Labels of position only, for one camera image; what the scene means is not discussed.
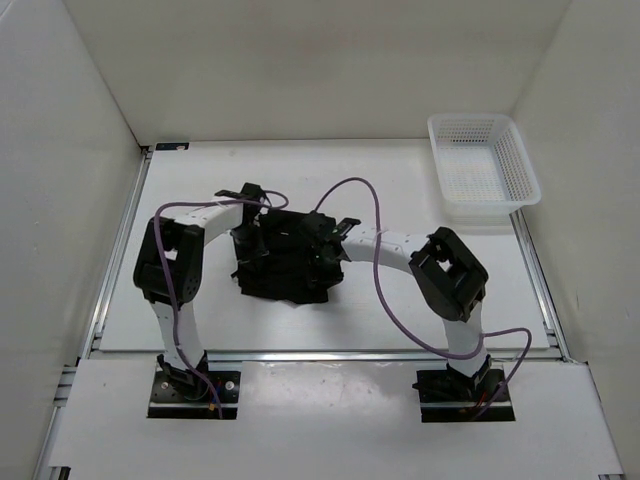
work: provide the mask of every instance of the white plastic basket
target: white plastic basket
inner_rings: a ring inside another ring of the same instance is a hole
[[[428,123],[444,207],[454,219],[495,222],[540,201],[538,181],[509,117],[439,114]]]

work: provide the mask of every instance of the white panel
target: white panel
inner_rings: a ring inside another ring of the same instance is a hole
[[[478,424],[420,423],[415,365],[358,362],[244,364],[237,420],[151,420],[153,371],[151,359],[82,362],[51,465],[70,466],[74,480],[620,472],[586,366],[524,365],[511,387],[516,421]]]
[[[343,178],[361,175],[380,195],[383,227],[430,234],[446,224],[431,148],[427,140],[220,142],[191,144],[187,151],[155,152],[140,199],[124,262],[110,304],[103,350],[162,350],[160,328],[133,268],[149,218],[162,203],[208,200],[244,182],[281,190],[291,209],[310,211]],[[326,212],[373,224],[368,190],[345,185],[327,200]],[[483,309],[486,331],[527,326],[534,347],[548,347],[540,309],[511,226],[458,229],[489,272]],[[294,306],[240,294],[230,237],[209,244],[195,313],[202,343],[215,350],[416,349],[387,318],[375,295],[370,264],[343,264],[345,281],[330,302]],[[413,277],[383,269],[390,305],[423,339],[446,347],[442,320],[425,304]],[[525,338],[489,339],[490,347],[521,348]]]
[[[543,190],[527,210],[574,356],[640,478],[640,3],[576,0],[517,109]]]
[[[66,0],[137,138],[424,137],[509,113],[569,0]]]
[[[62,2],[12,2],[0,18],[3,480],[31,475],[139,158]]]

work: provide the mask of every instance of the purple cable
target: purple cable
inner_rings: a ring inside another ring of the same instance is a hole
[[[344,185],[345,183],[349,183],[349,182],[364,183],[369,188],[369,191],[371,192],[371,196],[373,197],[373,203],[375,207],[376,232],[377,232],[376,245],[375,245],[375,250],[373,254],[373,283],[375,284],[376,293],[378,294],[378,299],[382,304],[382,308],[384,309],[386,314],[389,316],[391,321],[395,324],[395,326],[398,327],[398,329],[400,329],[400,331],[404,333],[404,335],[407,338],[409,338],[409,340],[419,345],[420,347],[424,348],[426,351],[434,353],[440,357],[447,358],[450,360],[468,360],[475,357],[478,353],[480,353],[480,350],[482,349],[482,345],[483,345],[483,339],[486,337],[499,337],[502,335],[509,335],[511,333],[516,333],[516,332],[524,332],[527,334],[527,344],[524,347],[524,350],[522,351],[522,355],[520,355],[520,358],[518,358],[518,361],[516,362],[515,366],[513,367],[509,375],[505,378],[504,382],[502,382],[500,387],[495,391],[493,396],[489,399],[488,402],[485,403],[485,405],[480,409],[480,411],[473,417],[473,420],[477,419],[489,409],[491,404],[500,395],[502,395],[504,390],[507,388],[509,381],[513,378],[518,368],[520,368],[520,365],[522,365],[522,362],[524,361],[525,356],[527,355],[527,353],[529,352],[529,349],[531,348],[531,342],[533,338],[531,331],[528,328],[518,327],[518,328],[510,328],[508,330],[500,330],[498,332],[483,333],[480,336],[478,345],[476,346],[475,350],[465,354],[455,354],[455,353],[447,352],[446,350],[439,350],[425,343],[424,341],[420,340],[413,333],[411,333],[411,331],[409,331],[409,329],[402,324],[402,322],[398,319],[398,317],[395,316],[395,314],[391,310],[391,307],[389,307],[389,304],[387,303],[387,300],[385,299],[384,294],[382,292],[382,286],[380,285],[379,267],[380,267],[380,248],[382,243],[382,235],[380,233],[382,232],[382,227],[381,227],[382,222],[380,220],[380,200],[378,198],[378,194],[375,188],[373,187],[373,185],[368,180],[365,180],[364,178],[361,178],[361,177],[345,178],[344,180],[336,183],[333,187],[331,187],[327,191],[327,193],[325,193],[322,196],[322,198],[320,199],[320,201],[318,202],[314,210],[317,211],[320,208],[320,206],[324,203],[324,201],[327,199],[327,197],[331,195],[331,193],[333,193],[334,190]]]
[[[207,376],[197,371],[193,367],[193,365],[191,365],[191,363],[189,362],[189,359],[186,357],[186,355],[182,351],[182,348],[180,347],[180,339],[178,338],[178,321],[180,319],[180,313],[178,311],[178,298],[176,296],[176,291],[173,285],[173,279],[171,278],[171,270],[169,270],[169,262],[167,261],[167,257],[164,254],[164,244],[162,242],[162,234],[160,233],[160,215],[167,208],[173,208],[173,207],[213,207],[216,205],[236,205],[236,204],[242,203],[245,205],[256,205],[260,207],[272,208],[272,209],[278,210],[286,207],[289,204],[289,199],[285,195],[279,192],[269,192],[269,193],[277,195],[280,198],[282,198],[285,202],[284,205],[278,205],[277,207],[273,207],[270,205],[265,205],[260,202],[254,202],[251,200],[240,200],[240,199],[239,200],[236,200],[236,199],[220,200],[216,202],[170,202],[170,203],[165,203],[164,205],[161,205],[156,210],[156,213],[153,217],[153,233],[156,240],[156,247],[158,248],[158,255],[160,256],[160,263],[162,265],[162,272],[164,273],[164,279],[165,279],[165,282],[167,283],[167,291],[169,293],[171,309],[173,310],[173,332],[172,332],[173,343],[176,347],[176,352],[178,353],[180,360],[182,360],[182,362],[186,365],[187,369],[189,369],[189,371],[192,374],[194,374],[196,377],[202,380],[207,385],[207,388],[211,391],[211,394],[213,396],[213,400],[215,402],[216,408],[218,409],[218,415],[220,418],[222,418],[222,404],[220,403],[218,392],[216,392],[215,387],[213,386],[211,381],[207,378]]]

